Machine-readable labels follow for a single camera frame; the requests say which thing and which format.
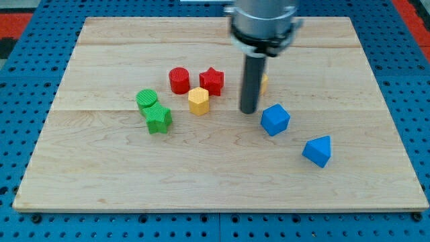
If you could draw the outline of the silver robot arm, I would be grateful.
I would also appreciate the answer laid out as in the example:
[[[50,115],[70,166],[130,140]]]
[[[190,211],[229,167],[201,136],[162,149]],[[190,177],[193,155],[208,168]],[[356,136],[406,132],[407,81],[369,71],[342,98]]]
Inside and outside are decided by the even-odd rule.
[[[244,114],[257,109],[266,58],[283,52],[301,27],[294,21],[295,0],[235,0],[224,8],[230,17],[232,44],[245,55],[239,108]]]

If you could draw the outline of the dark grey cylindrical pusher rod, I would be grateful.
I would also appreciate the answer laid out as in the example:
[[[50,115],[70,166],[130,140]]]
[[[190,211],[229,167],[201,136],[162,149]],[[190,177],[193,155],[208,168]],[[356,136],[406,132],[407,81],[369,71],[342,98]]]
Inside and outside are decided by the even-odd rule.
[[[257,109],[265,62],[265,57],[245,57],[240,99],[240,110],[244,114],[252,114]]]

